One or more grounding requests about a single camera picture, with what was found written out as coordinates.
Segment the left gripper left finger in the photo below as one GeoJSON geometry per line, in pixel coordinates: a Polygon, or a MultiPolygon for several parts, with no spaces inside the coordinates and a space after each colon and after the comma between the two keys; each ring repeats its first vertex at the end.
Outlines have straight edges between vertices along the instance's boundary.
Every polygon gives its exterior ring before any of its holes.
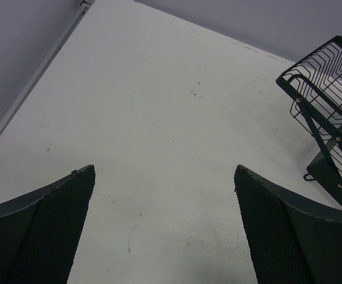
{"type": "Polygon", "coordinates": [[[0,283],[67,283],[95,177],[90,164],[0,204],[0,283]]]}

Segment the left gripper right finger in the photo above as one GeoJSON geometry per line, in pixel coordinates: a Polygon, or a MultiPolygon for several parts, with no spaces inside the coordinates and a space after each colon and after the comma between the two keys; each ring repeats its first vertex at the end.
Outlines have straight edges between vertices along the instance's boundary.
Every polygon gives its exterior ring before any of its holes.
{"type": "Polygon", "coordinates": [[[243,165],[234,185],[258,283],[342,283],[342,210],[243,165]]]}

